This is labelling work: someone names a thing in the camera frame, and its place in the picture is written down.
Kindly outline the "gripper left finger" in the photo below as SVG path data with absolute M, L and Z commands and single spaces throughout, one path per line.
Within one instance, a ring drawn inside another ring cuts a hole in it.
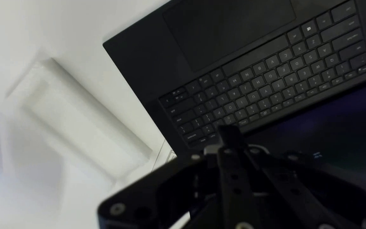
M 245 223 L 245 150 L 236 126 L 218 128 L 217 145 L 178 157 L 104 200 L 100 229 L 168 229 L 187 212 L 186 229 L 235 229 Z

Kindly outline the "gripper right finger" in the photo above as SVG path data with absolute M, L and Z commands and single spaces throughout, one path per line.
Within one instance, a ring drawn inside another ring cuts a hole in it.
M 299 152 L 274 156 L 246 144 L 232 127 L 232 151 L 245 156 L 255 177 L 267 183 L 302 229 L 366 229 L 366 179 Z

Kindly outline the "black laptop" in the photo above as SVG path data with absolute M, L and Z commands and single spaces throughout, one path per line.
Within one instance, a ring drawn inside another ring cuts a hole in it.
M 170 0 L 103 48 L 175 154 L 261 143 L 366 84 L 366 0 Z

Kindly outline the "long white box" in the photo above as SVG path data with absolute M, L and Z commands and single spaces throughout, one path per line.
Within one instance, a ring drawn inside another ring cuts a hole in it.
M 114 184 L 152 153 L 54 59 L 34 61 L 4 108 L 98 183 Z

